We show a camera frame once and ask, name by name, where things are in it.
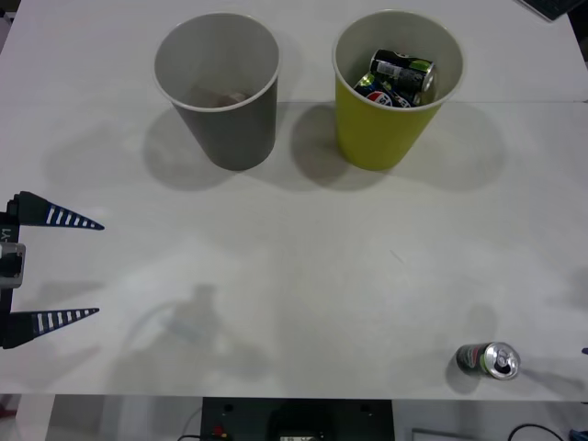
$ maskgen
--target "black cable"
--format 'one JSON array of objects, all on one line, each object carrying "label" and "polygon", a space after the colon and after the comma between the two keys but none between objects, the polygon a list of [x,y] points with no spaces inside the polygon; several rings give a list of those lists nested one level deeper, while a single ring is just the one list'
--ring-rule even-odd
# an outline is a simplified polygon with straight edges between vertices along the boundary
[{"label": "black cable", "polygon": [[555,432],[553,432],[551,429],[547,429],[547,427],[545,427],[544,425],[539,425],[539,424],[521,424],[521,425],[518,425],[517,427],[515,427],[513,429],[513,431],[508,436],[508,441],[512,441],[513,440],[513,436],[515,436],[516,432],[518,432],[521,429],[524,429],[525,427],[536,427],[537,429],[545,430],[546,432],[549,432],[552,435],[554,435],[556,438],[558,438],[559,441],[563,441],[563,439],[561,438],[561,436],[559,436],[558,434],[556,434]]}]

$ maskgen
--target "green soda can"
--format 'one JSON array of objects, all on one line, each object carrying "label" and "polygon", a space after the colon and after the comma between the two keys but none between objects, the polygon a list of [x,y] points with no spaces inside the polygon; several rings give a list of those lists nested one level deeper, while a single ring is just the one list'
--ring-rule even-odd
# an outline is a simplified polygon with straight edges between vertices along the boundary
[{"label": "green soda can", "polygon": [[463,345],[456,352],[459,368],[466,374],[493,379],[513,379],[521,366],[521,357],[506,343]]},{"label": "green soda can", "polygon": [[426,92],[435,77],[434,62],[384,49],[371,57],[369,70],[386,75],[392,86],[407,93]]}]

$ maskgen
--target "cable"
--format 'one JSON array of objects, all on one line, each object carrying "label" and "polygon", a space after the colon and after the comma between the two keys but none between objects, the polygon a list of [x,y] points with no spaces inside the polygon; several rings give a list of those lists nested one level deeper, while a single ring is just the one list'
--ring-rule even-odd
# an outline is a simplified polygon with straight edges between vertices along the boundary
[{"label": "cable", "polygon": [[536,427],[537,429],[545,430],[546,432],[549,432],[552,435],[554,435],[556,438],[558,438],[559,441],[563,441],[563,439],[561,438],[561,436],[559,436],[558,434],[556,434],[555,432],[553,432],[551,429],[547,429],[547,427],[545,427],[543,425],[539,425],[539,424],[521,424],[521,425],[518,425],[517,427],[515,427],[513,429],[513,431],[508,436],[508,441],[512,441],[513,440],[513,436],[515,436],[516,432],[518,432],[521,429],[524,429],[525,427]]},{"label": "cable", "polygon": [[182,435],[185,435],[187,432],[188,427],[190,426],[190,423],[192,423],[192,420],[194,419],[194,417],[196,415],[198,415],[199,413],[202,412],[202,406],[198,407],[191,415],[190,417],[187,419],[186,423],[184,424],[184,428],[182,429]]}]

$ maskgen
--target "can lid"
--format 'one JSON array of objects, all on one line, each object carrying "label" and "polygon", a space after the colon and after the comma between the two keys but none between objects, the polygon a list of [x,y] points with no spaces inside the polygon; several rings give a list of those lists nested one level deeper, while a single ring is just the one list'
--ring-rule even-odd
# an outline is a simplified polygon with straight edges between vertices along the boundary
[{"label": "can lid", "polygon": [[506,343],[492,343],[484,353],[484,364],[496,379],[513,379],[521,366],[521,357]]}]

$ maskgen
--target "black and white stripes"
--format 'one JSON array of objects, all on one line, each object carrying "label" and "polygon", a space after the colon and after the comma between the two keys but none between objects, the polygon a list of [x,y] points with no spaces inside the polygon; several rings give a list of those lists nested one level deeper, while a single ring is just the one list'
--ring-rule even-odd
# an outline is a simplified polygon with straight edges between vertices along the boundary
[{"label": "black and white stripes", "polygon": [[87,228],[90,230],[104,230],[104,227],[74,211],[58,205],[50,204],[45,220],[50,227]]},{"label": "black and white stripes", "polygon": [[33,333],[38,337],[82,320],[99,311],[98,308],[90,308],[86,310],[31,312],[30,314],[33,317]]}]

